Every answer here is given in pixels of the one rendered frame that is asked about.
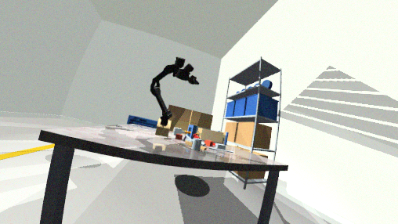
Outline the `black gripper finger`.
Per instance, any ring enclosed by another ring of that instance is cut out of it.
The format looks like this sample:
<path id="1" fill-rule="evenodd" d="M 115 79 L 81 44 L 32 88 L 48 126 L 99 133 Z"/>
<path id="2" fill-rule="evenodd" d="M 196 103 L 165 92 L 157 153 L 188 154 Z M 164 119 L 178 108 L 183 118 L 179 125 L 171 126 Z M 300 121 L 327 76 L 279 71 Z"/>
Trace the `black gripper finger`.
<path id="1" fill-rule="evenodd" d="M 194 77 L 194 79 L 192 80 L 191 84 L 197 84 L 197 85 L 199 85 L 199 82 L 197 82 L 196 78 Z"/>
<path id="2" fill-rule="evenodd" d="M 181 75 L 181 77 L 180 77 L 180 80 L 183 80 L 183 81 L 192 81 L 192 79 L 191 79 L 189 76 L 186 75 L 186 72 L 185 72 L 185 71 L 182 73 L 182 75 Z"/>

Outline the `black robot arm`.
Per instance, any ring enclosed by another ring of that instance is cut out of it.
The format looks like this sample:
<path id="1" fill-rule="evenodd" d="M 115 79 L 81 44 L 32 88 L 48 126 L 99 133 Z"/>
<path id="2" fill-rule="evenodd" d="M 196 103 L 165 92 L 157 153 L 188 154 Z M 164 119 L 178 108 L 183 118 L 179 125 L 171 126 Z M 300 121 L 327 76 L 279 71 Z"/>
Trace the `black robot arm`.
<path id="1" fill-rule="evenodd" d="M 178 73 L 179 69 L 184 66 L 185 59 L 181 57 L 176 57 L 175 59 L 175 64 L 173 65 L 167 65 L 164 70 L 157 75 L 157 77 L 153 78 L 152 84 L 150 86 L 150 90 L 153 96 L 156 97 L 157 102 L 162 110 L 162 116 L 160 117 L 161 123 L 160 125 L 167 126 L 169 118 L 172 116 L 171 111 L 166 107 L 164 100 L 161 97 L 161 91 L 160 91 L 160 80 L 164 77 L 166 77 L 167 74 L 173 73 L 173 77 L 176 77 L 176 74 Z M 194 68 L 188 63 L 185 68 L 183 69 L 185 72 L 189 73 L 193 70 Z M 157 85 L 155 85 L 157 83 Z"/>

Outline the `clear-panelled rack with blue frame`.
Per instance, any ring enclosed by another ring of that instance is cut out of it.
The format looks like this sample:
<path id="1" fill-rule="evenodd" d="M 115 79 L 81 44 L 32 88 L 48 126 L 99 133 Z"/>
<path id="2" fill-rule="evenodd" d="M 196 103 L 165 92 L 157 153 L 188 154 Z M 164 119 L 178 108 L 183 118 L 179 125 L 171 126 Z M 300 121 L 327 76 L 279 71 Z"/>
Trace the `clear-panelled rack with blue frame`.
<path id="1" fill-rule="evenodd" d="M 202 141 L 211 140 L 214 143 L 227 144 L 228 132 L 222 132 L 215 129 L 203 128 L 195 125 L 194 134 L 197 134 L 198 138 Z"/>

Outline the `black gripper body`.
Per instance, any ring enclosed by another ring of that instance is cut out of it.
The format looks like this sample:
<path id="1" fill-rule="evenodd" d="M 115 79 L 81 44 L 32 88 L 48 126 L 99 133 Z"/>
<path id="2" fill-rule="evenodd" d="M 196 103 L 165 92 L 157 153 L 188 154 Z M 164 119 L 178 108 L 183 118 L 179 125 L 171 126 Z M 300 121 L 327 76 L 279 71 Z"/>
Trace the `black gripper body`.
<path id="1" fill-rule="evenodd" d="M 178 73 L 176 74 L 176 77 L 180 79 L 183 72 L 184 72 L 184 70 L 179 69 Z M 189 76 L 189 73 L 186 72 L 186 75 Z M 190 78 L 193 80 L 194 76 L 192 75 L 192 76 L 190 76 Z"/>

